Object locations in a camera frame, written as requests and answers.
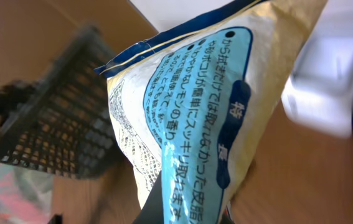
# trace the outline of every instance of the white object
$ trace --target white object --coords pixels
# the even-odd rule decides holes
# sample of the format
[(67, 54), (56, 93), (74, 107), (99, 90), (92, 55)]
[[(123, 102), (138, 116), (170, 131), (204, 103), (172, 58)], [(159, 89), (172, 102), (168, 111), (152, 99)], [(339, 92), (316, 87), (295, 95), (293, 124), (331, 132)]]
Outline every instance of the white object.
[(281, 100), (291, 120), (342, 138), (351, 136), (353, 1), (328, 2)]
[(158, 32), (172, 29), (232, 0), (130, 0)]

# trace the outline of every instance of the basket mesh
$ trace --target basket mesh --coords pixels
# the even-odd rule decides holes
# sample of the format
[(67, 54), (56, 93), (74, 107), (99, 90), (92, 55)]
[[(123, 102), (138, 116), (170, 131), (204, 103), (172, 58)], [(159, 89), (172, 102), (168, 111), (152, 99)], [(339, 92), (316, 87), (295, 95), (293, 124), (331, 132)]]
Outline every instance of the basket mesh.
[(93, 72), (111, 56), (95, 29), (85, 29), (0, 128), (0, 162), (82, 178), (118, 160), (106, 81)]

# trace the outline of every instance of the wooden table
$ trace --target wooden table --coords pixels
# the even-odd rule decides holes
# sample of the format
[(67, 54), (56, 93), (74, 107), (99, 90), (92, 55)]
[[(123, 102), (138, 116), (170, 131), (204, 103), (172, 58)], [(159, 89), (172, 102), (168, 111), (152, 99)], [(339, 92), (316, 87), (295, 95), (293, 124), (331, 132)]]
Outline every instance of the wooden table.
[[(52, 210), (64, 223), (131, 223), (140, 211), (136, 194), (124, 161), (99, 180), (57, 177)], [(294, 124), (280, 103), (232, 210), (235, 223), (353, 223), (353, 137)]]

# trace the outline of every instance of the black dot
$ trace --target black dot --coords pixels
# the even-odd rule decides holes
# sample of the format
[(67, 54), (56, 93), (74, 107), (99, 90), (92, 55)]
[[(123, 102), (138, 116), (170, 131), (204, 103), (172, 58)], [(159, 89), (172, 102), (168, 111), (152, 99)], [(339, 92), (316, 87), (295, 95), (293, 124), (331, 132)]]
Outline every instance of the black dot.
[(236, 33), (234, 33), (234, 31), (229, 31), (229, 32), (227, 32), (227, 33), (225, 34), (225, 36), (228, 37), (228, 38), (231, 38), (231, 37), (233, 37), (235, 34), (236, 34)]
[(203, 44), (205, 41), (206, 41), (206, 39), (201, 40), (201, 41), (199, 42), (199, 45)]

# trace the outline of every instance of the dark blue stripe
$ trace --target dark blue stripe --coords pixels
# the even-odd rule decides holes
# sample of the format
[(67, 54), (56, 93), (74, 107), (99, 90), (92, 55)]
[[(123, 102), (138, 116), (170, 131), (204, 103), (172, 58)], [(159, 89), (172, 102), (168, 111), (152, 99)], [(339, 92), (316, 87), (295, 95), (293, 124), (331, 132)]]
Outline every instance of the dark blue stripe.
[[(175, 37), (179, 37), (180, 35), (187, 34), (187, 33), (193, 32), (193, 31), (197, 31), (197, 30), (201, 30), (201, 29), (204, 29), (208, 26), (216, 24), (216, 23), (228, 18), (229, 16), (235, 14), (236, 12), (241, 10), (242, 8), (251, 4), (253, 1), (254, 0), (234, 0), (234, 1), (222, 6), (216, 10), (201, 14), (201, 15), (197, 16), (196, 18), (191, 19), (181, 25), (178, 25), (168, 31), (162, 32), (162, 33), (154, 36), (153, 38), (150, 38), (150, 39), (147, 39), (144, 41), (140, 41), (140, 42), (132, 45), (128, 49), (124, 50), (122, 53), (120, 53), (115, 58), (110, 60), (106, 65), (99, 67), (99, 68), (96, 68), (95, 71), (97, 73), (101, 73), (105, 69), (110, 68), (114, 65), (121, 64), (121, 63), (129, 60), (131, 57), (134, 57), (136, 54), (143, 52), (147, 49), (150, 49), (153, 46), (156, 46), (156, 45), (161, 44), (165, 41), (171, 40)], [(181, 40), (183, 40), (183, 39), (176, 40), (172, 43), (163, 45), (163, 46), (155, 49), (155, 51), (150, 51), (150, 52), (147, 52), (143, 55), (140, 55), (125, 65), (116, 67), (114, 69), (111, 69), (111, 70), (105, 72), (104, 76), (106, 76), (107, 78), (112, 77), (112, 76), (116, 75), (118, 72), (128, 68), (130, 65), (137, 63), (137, 62), (140, 62), (141, 60), (145, 59), (146, 57), (151, 56), (152, 54), (155, 54), (156, 52), (158, 52), (162, 49), (165, 49), (166, 47), (168, 47), (172, 44), (175, 44)]]

